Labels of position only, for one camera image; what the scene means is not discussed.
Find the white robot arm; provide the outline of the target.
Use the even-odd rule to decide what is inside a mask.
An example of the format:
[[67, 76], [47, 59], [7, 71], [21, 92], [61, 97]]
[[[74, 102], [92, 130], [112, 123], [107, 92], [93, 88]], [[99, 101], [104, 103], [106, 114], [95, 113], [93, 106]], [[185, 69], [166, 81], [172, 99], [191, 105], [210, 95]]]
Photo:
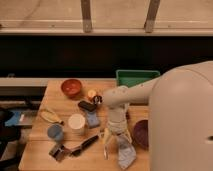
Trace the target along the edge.
[[107, 127], [122, 132], [129, 103], [149, 106], [150, 171], [213, 171], [213, 61], [176, 67], [103, 94]]

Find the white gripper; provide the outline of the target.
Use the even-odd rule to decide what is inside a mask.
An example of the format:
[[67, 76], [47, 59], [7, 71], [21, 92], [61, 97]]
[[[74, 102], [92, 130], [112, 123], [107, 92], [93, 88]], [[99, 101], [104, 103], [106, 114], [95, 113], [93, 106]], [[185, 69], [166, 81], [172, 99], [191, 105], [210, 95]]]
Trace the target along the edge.
[[104, 130], [103, 144], [104, 149], [107, 149], [108, 143], [112, 137], [112, 134], [125, 134], [129, 143], [132, 143], [132, 138], [127, 126], [126, 113], [128, 111], [129, 104], [120, 105], [117, 107], [108, 108], [108, 120], [107, 128]]

